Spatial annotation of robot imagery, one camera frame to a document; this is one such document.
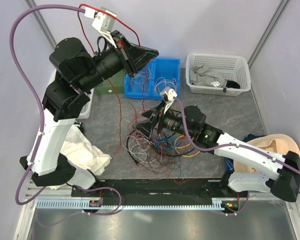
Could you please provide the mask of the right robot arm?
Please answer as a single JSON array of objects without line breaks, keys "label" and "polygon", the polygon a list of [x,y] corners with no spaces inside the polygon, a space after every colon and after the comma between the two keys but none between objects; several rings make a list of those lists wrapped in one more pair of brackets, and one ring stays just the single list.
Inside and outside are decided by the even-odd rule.
[{"label": "right robot arm", "polygon": [[[181,105],[174,89],[166,87],[161,93],[162,102],[144,112],[142,121],[132,127],[150,139],[153,131],[169,130],[184,135],[199,152],[226,157],[253,168],[251,172],[240,168],[226,172],[219,184],[225,197],[235,192],[255,191],[271,193],[286,201],[296,202],[300,194],[300,154],[293,149],[263,149],[261,144],[249,144],[206,122],[207,116],[196,105]],[[171,109],[177,102],[180,110]]]}]

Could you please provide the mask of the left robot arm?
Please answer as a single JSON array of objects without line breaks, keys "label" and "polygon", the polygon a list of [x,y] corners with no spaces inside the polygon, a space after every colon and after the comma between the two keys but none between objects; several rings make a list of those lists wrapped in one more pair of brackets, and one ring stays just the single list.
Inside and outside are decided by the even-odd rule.
[{"label": "left robot arm", "polygon": [[129,42],[115,30],[110,34],[114,45],[91,56],[76,37],[60,41],[49,60],[56,68],[55,79],[45,90],[42,106],[44,132],[39,147],[33,147],[19,160],[24,169],[31,168],[32,181],[38,187],[65,183],[82,188],[89,197],[96,196],[100,185],[89,170],[74,166],[61,154],[66,135],[96,86],[120,71],[130,77],[140,72],[159,55],[153,48]]}]

